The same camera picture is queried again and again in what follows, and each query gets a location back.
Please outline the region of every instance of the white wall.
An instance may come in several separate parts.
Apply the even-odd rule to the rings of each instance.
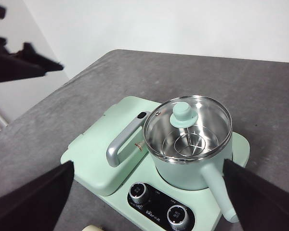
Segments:
[[[113,49],[289,62],[289,0],[24,0],[69,78]]]
[[[0,5],[7,7],[6,17],[0,20],[0,37],[8,39],[10,52],[21,50],[23,42],[32,42],[37,52],[60,61],[22,0],[0,0]],[[45,77],[0,83],[0,114],[11,122],[66,81],[66,73],[60,71]]]

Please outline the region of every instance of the black control panel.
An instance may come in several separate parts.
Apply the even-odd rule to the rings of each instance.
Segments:
[[[191,231],[195,225],[192,210],[149,184],[137,182],[129,190],[131,207],[167,231]]]

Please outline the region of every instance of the pot handle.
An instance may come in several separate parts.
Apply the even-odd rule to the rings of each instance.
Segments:
[[[216,166],[213,163],[204,165],[201,169],[201,175],[210,188],[225,219],[231,223],[238,222],[236,211],[227,193],[225,181]]]
[[[106,151],[106,159],[111,167],[117,167],[120,164],[120,160],[118,158],[118,150],[129,139],[129,137],[144,124],[146,118],[150,114],[151,112],[141,112],[110,143]]]

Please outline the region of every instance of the glass lid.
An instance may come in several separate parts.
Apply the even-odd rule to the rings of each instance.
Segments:
[[[149,151],[168,161],[208,157],[226,145],[232,133],[228,110],[204,96],[183,96],[156,108],[144,125]]]

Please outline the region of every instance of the gray table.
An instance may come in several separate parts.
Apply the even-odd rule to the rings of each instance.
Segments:
[[[247,168],[289,192],[289,63],[115,50],[0,132],[0,196],[60,164],[68,144],[122,98],[164,102],[205,95],[223,103],[250,142]],[[88,224],[139,230],[73,183],[57,231]],[[221,219],[218,231],[241,230]]]

